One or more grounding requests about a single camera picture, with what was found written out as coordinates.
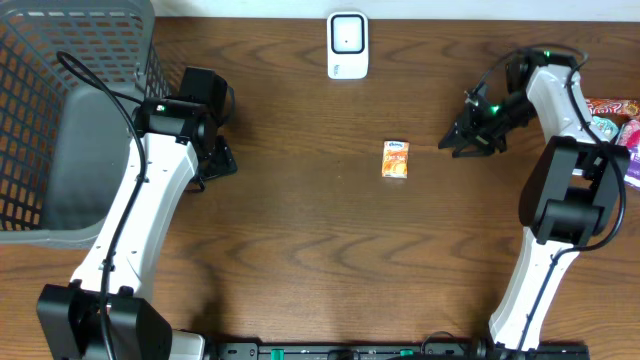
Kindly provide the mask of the orange Kleenex tissue pack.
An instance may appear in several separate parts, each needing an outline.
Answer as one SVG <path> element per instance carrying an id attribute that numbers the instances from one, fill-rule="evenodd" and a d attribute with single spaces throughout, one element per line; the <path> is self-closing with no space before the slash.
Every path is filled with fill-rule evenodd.
<path id="1" fill-rule="evenodd" d="M 381 175 L 387 178 L 406 179 L 410 144 L 402 141 L 385 141 Z"/>

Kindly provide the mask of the orange Top chocolate bar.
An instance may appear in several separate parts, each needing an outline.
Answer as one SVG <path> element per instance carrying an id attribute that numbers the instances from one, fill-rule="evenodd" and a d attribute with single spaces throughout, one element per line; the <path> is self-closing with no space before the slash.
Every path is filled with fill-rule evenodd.
<path id="1" fill-rule="evenodd" d="M 587 98 L 586 103 L 592 115 L 613 114 L 628 118 L 639 117 L 638 100 Z"/>

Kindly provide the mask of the teal snack packet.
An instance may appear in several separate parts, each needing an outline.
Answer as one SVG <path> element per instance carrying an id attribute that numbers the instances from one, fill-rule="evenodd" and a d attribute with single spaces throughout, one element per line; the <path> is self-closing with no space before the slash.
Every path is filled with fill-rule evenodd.
<path id="1" fill-rule="evenodd" d="M 602 138 L 606 139 L 607 141 L 615 140 L 619 133 L 618 126 L 608 118 L 593 116 L 592 126 L 594 128 L 597 128 L 598 131 L 602 134 Z"/>

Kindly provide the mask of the purple red tissue pack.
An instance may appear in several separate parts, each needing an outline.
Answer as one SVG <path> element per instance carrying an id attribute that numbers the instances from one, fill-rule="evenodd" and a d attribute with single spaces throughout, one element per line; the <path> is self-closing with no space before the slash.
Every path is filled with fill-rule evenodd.
<path id="1" fill-rule="evenodd" d="M 629 151 L 630 162 L 624 180 L 636 190 L 640 188 L 639 136 L 639 121 L 630 120 L 621 127 L 616 141 L 617 145 L 625 146 Z"/>

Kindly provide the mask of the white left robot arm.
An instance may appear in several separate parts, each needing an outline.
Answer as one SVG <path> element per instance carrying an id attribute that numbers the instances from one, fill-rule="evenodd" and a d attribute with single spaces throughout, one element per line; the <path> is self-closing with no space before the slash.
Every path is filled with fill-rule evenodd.
<path id="1" fill-rule="evenodd" d="M 178 201 L 236 173 L 218 130 L 233 116 L 232 88 L 189 67 L 177 94 L 135 109 L 135 136 L 96 242 L 68 285 L 46 285 L 36 313 L 55 359 L 206 359 L 204 336 L 174 330 L 151 304 L 157 262 Z"/>

